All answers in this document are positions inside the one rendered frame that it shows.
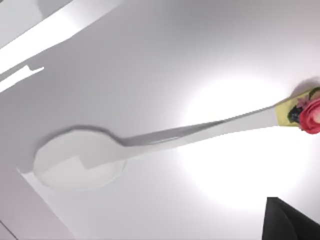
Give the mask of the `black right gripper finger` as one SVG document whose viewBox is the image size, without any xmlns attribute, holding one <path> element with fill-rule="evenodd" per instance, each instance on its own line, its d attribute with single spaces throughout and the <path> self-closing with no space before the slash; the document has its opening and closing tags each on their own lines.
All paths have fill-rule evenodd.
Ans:
<svg viewBox="0 0 320 240">
<path fill-rule="evenodd" d="M 320 240 L 320 224 L 278 197 L 268 197 L 261 240 Z"/>
</svg>

